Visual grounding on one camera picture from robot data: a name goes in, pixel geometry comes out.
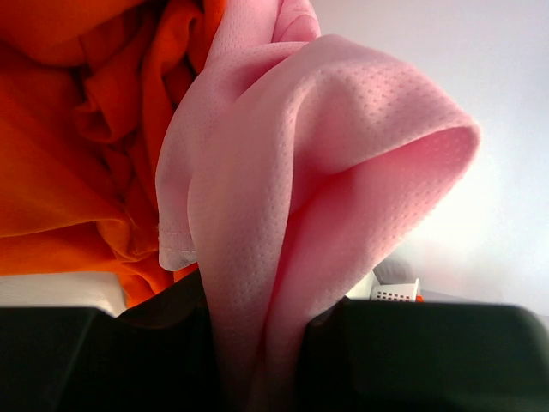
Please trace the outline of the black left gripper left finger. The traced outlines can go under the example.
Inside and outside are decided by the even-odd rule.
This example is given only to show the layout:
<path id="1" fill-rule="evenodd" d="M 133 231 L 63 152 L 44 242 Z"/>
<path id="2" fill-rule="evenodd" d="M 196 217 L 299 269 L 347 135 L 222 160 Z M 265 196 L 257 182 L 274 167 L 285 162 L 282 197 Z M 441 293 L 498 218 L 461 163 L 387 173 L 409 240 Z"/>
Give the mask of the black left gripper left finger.
<path id="1" fill-rule="evenodd" d="M 201 277 L 117 317 L 92 307 L 4 307 L 1 408 L 222 410 Z"/>

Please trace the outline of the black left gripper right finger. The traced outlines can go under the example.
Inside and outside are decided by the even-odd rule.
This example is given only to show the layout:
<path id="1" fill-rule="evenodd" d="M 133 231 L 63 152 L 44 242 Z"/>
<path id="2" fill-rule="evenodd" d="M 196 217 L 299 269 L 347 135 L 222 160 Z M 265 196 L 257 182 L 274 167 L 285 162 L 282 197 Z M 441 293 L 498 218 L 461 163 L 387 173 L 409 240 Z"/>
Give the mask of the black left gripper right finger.
<path id="1" fill-rule="evenodd" d="M 545 411 L 548 334 L 517 306 L 343 299 L 306 328 L 300 411 Z"/>

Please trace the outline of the pink t shirt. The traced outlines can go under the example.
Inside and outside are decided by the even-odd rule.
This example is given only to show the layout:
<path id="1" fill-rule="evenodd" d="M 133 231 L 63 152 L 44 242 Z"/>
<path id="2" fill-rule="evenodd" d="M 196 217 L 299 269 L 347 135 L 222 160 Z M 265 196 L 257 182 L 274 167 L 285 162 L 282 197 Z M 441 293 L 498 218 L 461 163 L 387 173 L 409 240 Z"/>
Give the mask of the pink t shirt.
<path id="1" fill-rule="evenodd" d="M 305 326 L 468 169 L 480 130 L 307 1 L 230 1 L 155 174 L 160 265 L 197 264 L 232 411 L 288 411 Z"/>

